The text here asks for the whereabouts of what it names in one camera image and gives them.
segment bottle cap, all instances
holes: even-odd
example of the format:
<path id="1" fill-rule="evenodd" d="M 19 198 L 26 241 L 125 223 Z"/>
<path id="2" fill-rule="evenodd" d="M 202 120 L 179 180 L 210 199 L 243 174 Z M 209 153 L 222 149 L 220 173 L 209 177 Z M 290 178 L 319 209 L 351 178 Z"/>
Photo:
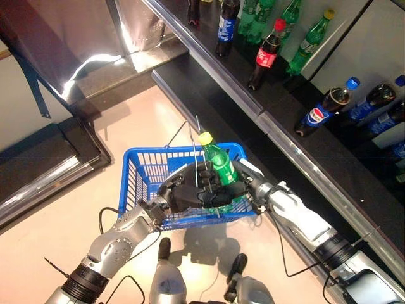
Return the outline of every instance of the bottle cap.
<path id="1" fill-rule="evenodd" d="M 328 20 L 332 20 L 335 16 L 335 11 L 332 9 L 327 9 L 324 13 L 323 16 L 328 19 Z"/>
<path id="2" fill-rule="evenodd" d="M 286 24 L 287 24 L 287 22 L 285 22 L 284 19 L 277 18 L 276 22 L 274 23 L 274 29 L 278 30 L 278 31 L 283 30 L 285 28 Z"/>
<path id="3" fill-rule="evenodd" d="M 358 86 L 360 86 L 360 80 L 357 77 L 350 77 L 346 81 L 346 87 L 349 90 L 355 90 L 355 89 L 357 89 Z"/>
<path id="4" fill-rule="evenodd" d="M 395 83 L 397 84 L 397 86 L 399 87 L 403 87 L 405 86 L 405 75 L 401 75 L 398 78 L 395 79 Z"/>
<path id="5" fill-rule="evenodd" d="M 200 141 L 200 143 L 203 146 L 205 146 L 205 145 L 209 144 L 211 141 L 213 141 L 213 137 L 211 136 L 211 134 L 209 132 L 204 132 L 198 136 L 198 140 Z"/>

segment red bottle cap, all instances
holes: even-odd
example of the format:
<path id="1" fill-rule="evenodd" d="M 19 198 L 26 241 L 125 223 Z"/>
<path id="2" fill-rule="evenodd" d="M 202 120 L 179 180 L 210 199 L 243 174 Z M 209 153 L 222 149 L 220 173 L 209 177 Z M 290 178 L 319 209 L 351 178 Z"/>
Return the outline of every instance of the red bottle cap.
<path id="1" fill-rule="evenodd" d="M 278 31 L 283 30 L 285 28 L 286 24 L 287 24 L 287 22 L 285 22 L 284 19 L 277 18 L 276 22 L 274 23 L 274 29 L 278 30 Z"/>

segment blue label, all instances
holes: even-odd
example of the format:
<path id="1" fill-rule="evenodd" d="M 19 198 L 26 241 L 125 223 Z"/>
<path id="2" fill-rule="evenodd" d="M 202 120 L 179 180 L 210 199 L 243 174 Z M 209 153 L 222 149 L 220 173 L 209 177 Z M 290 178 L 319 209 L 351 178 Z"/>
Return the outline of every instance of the blue label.
<path id="1" fill-rule="evenodd" d="M 315 108 L 313 108 L 305 117 L 302 122 L 311 127 L 319 127 L 320 125 L 327 122 L 327 120 L 333 116 L 334 113 L 328 112 L 322 105 L 318 103 Z"/>
<path id="2" fill-rule="evenodd" d="M 393 127 L 396 125 L 397 122 L 392 120 L 388 113 L 385 112 L 383 115 L 380 115 L 378 118 L 373 119 L 369 124 L 368 124 L 368 129 L 372 131 L 374 134 L 379 134 L 384 132 L 385 130 L 388 130 L 389 128 Z"/>
<path id="3" fill-rule="evenodd" d="M 353 109 L 349 111 L 349 116 L 353 120 L 360 121 L 372 111 L 374 107 L 370 105 L 365 99 L 362 103 L 358 103 Z"/>
<path id="4" fill-rule="evenodd" d="M 224 19 L 220 17 L 220 26 L 218 27 L 218 39 L 221 41 L 231 41 L 234 38 L 234 28 L 236 19 Z"/>
<path id="5" fill-rule="evenodd" d="M 392 147 L 392 152 L 394 152 L 394 154 L 399 158 L 405 158 L 405 141 L 395 144 Z"/>

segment dark bottle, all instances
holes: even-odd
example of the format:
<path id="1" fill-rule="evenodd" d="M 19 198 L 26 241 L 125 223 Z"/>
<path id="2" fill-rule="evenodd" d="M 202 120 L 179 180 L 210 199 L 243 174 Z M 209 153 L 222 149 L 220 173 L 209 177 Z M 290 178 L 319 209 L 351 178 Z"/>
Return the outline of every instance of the dark bottle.
<path id="1" fill-rule="evenodd" d="M 350 77 L 346 87 L 335 87 L 330 89 L 323 98 L 309 113 L 307 113 L 294 127 L 296 134 L 305 137 L 313 133 L 323 125 L 330 117 L 336 114 L 341 108 L 350 102 L 351 92 L 360 85 L 360 80 Z"/>
<path id="2" fill-rule="evenodd" d="M 247 86 L 257 90 L 261 84 L 263 72 L 271 68 L 281 46 L 281 35 L 285 28 L 285 20 L 279 18 L 274 23 L 274 31 L 263 41 L 256 56 L 256 67 L 249 78 Z"/>
<path id="3" fill-rule="evenodd" d="M 239 8 L 240 0 L 223 0 L 222 2 L 218 43 L 215 48 L 215 53 L 221 57 L 228 56 L 230 52 Z"/>
<path id="4" fill-rule="evenodd" d="M 372 139 L 403 121 L 405 121 L 405 100 L 362 126 L 359 129 L 359 139 Z"/>
<path id="5" fill-rule="evenodd" d="M 399 86 L 405 86 L 405 75 L 395 79 Z M 342 116 L 340 125 L 343 127 L 354 125 L 362 121 L 367 115 L 381 108 L 396 98 L 396 93 L 388 84 L 380 84 L 372 89 L 366 98 L 358 102 L 354 108 L 350 109 Z"/>
<path id="6" fill-rule="evenodd" d="M 187 21 L 189 25 L 198 27 L 200 23 L 200 0 L 187 0 L 189 9 L 187 10 Z"/>

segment yellow bottle cap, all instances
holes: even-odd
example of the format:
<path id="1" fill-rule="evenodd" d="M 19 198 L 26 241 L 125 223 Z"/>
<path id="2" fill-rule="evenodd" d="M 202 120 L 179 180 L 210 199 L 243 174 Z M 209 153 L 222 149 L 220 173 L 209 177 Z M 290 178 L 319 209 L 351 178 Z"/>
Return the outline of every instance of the yellow bottle cap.
<path id="1" fill-rule="evenodd" d="M 323 16 L 328 19 L 328 20 L 332 20 L 335 16 L 335 11 L 332 9 L 327 9 L 324 13 Z"/>
<path id="2" fill-rule="evenodd" d="M 204 132 L 199 135 L 198 140 L 203 146 L 205 146 L 209 144 L 211 141 L 213 141 L 213 137 L 209 132 Z"/>

